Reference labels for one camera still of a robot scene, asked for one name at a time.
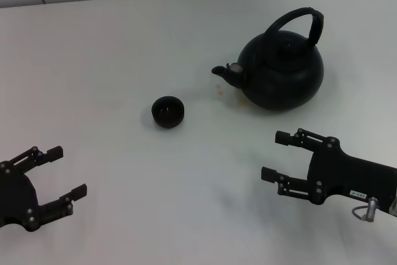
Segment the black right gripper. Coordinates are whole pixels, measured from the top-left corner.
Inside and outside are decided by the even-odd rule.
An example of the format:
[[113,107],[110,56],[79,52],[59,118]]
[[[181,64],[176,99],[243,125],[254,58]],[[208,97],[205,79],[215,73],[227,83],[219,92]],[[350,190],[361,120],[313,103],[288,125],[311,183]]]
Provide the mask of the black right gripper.
[[312,151],[306,179],[299,179],[262,167],[261,179],[277,183],[278,195],[308,200],[321,205],[332,195],[368,202],[378,201],[378,209],[391,213],[396,199],[396,169],[355,158],[343,152],[337,138],[315,134],[302,128],[296,133],[277,131],[275,142]]

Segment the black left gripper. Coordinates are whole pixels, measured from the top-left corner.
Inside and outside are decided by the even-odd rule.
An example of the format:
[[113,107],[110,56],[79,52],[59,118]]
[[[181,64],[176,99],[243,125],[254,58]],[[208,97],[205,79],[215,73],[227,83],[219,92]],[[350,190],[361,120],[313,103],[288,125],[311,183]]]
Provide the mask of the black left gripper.
[[1,162],[1,228],[16,224],[33,232],[43,225],[73,214],[73,201],[87,196],[85,184],[59,199],[39,205],[36,190],[24,174],[62,157],[61,146],[56,146],[46,153],[34,146],[13,159]]

